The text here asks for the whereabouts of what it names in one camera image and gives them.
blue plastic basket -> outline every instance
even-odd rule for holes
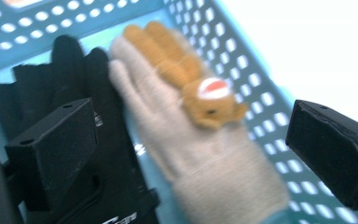
[[[218,0],[0,0],[0,83],[13,82],[19,63],[47,63],[58,35],[81,39],[88,53],[108,49],[130,23],[163,22],[187,36],[197,53],[236,91],[251,110],[248,137],[263,149],[291,194],[287,217],[293,223],[358,223],[358,212],[345,208],[324,183],[284,143],[292,101],[269,78],[243,31]],[[161,223],[186,223],[156,165],[132,130],[149,187],[161,198]],[[6,161],[0,129],[0,161]]]

knit glove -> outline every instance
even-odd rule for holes
[[[242,124],[195,126],[178,104],[179,90],[125,37],[110,52],[109,78],[192,223],[259,223],[286,207],[284,185]]]

white surface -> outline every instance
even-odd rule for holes
[[[222,0],[296,99],[358,121],[358,0]]]

monkey's ear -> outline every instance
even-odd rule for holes
[[[245,116],[246,111],[248,111],[248,105],[246,104],[235,104],[234,105],[233,120],[241,120]]]

